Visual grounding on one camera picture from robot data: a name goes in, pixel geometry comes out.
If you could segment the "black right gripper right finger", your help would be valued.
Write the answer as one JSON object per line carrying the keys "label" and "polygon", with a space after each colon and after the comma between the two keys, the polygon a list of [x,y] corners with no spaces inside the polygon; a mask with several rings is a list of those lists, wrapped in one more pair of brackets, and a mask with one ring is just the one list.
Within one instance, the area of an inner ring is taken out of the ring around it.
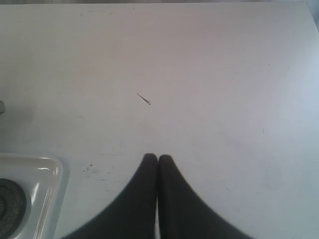
{"label": "black right gripper right finger", "polygon": [[158,214],[162,239],[250,238],[201,200],[170,155],[159,158]]}

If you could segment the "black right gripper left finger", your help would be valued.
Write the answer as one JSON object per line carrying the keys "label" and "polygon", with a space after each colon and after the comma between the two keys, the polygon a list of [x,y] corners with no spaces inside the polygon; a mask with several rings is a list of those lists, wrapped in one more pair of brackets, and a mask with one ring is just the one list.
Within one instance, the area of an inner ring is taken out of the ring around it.
{"label": "black right gripper left finger", "polygon": [[67,239],[154,239],[158,159],[147,153],[116,199]]}

